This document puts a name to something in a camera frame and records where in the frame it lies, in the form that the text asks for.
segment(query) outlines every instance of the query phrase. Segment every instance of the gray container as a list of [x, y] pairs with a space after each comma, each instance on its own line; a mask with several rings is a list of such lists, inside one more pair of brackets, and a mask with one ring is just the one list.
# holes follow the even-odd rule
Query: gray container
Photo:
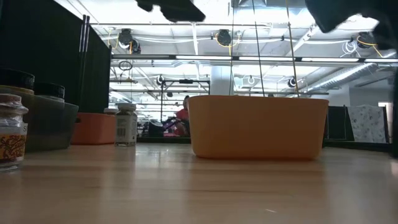
[[69, 147], [78, 106], [7, 88], [0, 87], [0, 93], [21, 96], [22, 104], [29, 109], [24, 115], [28, 124], [26, 153]]

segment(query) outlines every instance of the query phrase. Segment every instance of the black lid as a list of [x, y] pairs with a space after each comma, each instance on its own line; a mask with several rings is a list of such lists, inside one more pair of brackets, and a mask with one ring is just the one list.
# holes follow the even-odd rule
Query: black lid
[[9, 68], [0, 68], [0, 85], [33, 90], [34, 82], [34, 75]]
[[54, 83], [35, 83], [35, 95], [55, 96], [62, 98], [65, 96], [65, 87]]

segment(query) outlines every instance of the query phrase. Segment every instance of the person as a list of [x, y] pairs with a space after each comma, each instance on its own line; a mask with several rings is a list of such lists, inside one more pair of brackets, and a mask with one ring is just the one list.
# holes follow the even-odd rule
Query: person
[[186, 96], [183, 101], [183, 109], [178, 111], [175, 114], [175, 117], [177, 118], [177, 122], [175, 124], [176, 130], [175, 134], [179, 136], [189, 136], [189, 112], [188, 112], [188, 98], [189, 96]]

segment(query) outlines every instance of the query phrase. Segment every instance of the table surface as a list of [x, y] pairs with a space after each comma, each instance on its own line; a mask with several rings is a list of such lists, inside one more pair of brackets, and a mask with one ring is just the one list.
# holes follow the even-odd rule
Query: table surface
[[182, 144], [72, 146], [0, 173], [0, 223], [396, 224], [397, 181], [379, 152], [214, 161]]

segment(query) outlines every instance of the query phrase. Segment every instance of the plastic container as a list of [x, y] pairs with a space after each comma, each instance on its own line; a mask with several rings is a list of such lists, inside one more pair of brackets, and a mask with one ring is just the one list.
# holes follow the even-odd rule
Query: plastic container
[[118, 104], [116, 113], [116, 146], [135, 146], [137, 142], [136, 105], [132, 103]]
[[115, 127], [113, 115], [78, 113], [72, 144], [113, 144]]
[[78, 106], [9, 88], [0, 88], [0, 93], [21, 96], [22, 104], [29, 109], [24, 115], [24, 122], [29, 124], [25, 152], [69, 147]]
[[35, 83], [35, 95], [42, 96], [51, 100], [65, 102], [65, 87], [54, 83]]
[[194, 96], [192, 148], [210, 159], [314, 159], [322, 148], [327, 100]]
[[27, 124], [22, 116], [27, 112], [20, 96], [0, 94], [0, 171], [16, 169], [24, 160]]
[[0, 68], [0, 89], [4, 91], [12, 90], [33, 95], [34, 82], [34, 75], [18, 70]]

